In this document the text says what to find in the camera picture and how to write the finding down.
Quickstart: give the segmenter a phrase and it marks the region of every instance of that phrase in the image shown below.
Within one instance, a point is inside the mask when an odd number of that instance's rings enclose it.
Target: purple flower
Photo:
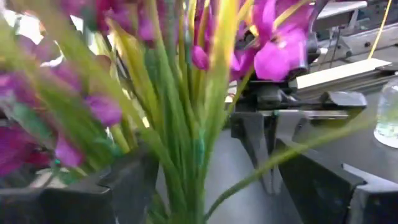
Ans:
[[[252,9],[252,21],[259,33],[257,43],[244,50],[235,50],[231,61],[231,79],[242,77],[254,66],[258,78],[279,82],[305,58],[304,50],[308,35],[308,18],[312,6],[306,4],[284,21],[277,29],[275,19],[298,0],[257,0]],[[210,13],[205,33],[205,47],[194,46],[192,61],[199,68],[208,69],[208,54],[211,33],[214,26]],[[246,26],[239,25],[238,37],[242,36]],[[195,44],[198,31],[195,31]]]
[[[260,48],[254,56],[254,69],[258,78],[279,82],[303,60],[311,6],[308,4],[301,7],[278,29],[274,27],[276,17],[297,2],[298,0],[255,2],[253,23],[259,32]]]
[[[117,103],[105,96],[91,95],[85,98],[85,103],[104,126],[110,127],[120,122],[121,109]]]
[[[97,60],[107,62],[109,59],[103,55],[96,57]],[[70,87],[75,93],[81,92],[79,76],[67,61],[52,68],[53,74]],[[120,122],[122,112],[117,103],[108,97],[101,95],[89,95],[84,98],[84,102],[93,113],[94,117],[104,126],[113,126]],[[56,157],[66,166],[79,166],[83,160],[83,154],[75,149],[62,134],[58,134],[57,146],[55,149]]]
[[[35,107],[38,105],[34,92],[22,75],[17,72],[0,74],[0,97],[10,94],[29,106]]]
[[[55,146],[55,157],[59,159],[63,165],[69,167],[80,166],[84,161],[83,154],[71,146],[62,134],[58,134],[57,146]]]
[[[104,68],[109,68],[109,58],[107,58],[107,56],[97,55],[96,59],[104,65]],[[52,67],[52,73],[70,87],[74,93],[81,94],[82,86],[80,77],[66,60]],[[101,121],[104,126],[113,126],[120,122],[122,114],[121,109],[119,105],[110,98],[103,95],[91,94],[84,97],[84,102],[89,107],[94,117],[98,121]]]
[[[18,170],[25,162],[44,166],[49,158],[35,150],[34,139],[20,126],[0,127],[0,177]]]
[[[27,54],[41,62],[54,60],[61,55],[56,43],[48,37],[44,37],[37,45],[24,35],[17,35],[17,41]]]
[[[165,23],[167,19],[165,13],[166,5],[163,0],[157,0],[156,3],[160,29],[162,33],[165,33],[166,29],[170,29]],[[138,27],[132,26],[132,14],[135,13],[130,11],[132,4],[137,9]],[[93,21],[94,24],[90,25],[90,28],[103,34],[109,32],[106,18],[110,18],[117,22],[126,32],[135,35],[151,46],[155,39],[154,25],[147,12],[146,4],[144,0],[61,0],[60,7],[68,15],[82,17],[86,21]],[[177,38],[177,24],[173,29],[175,29]]]

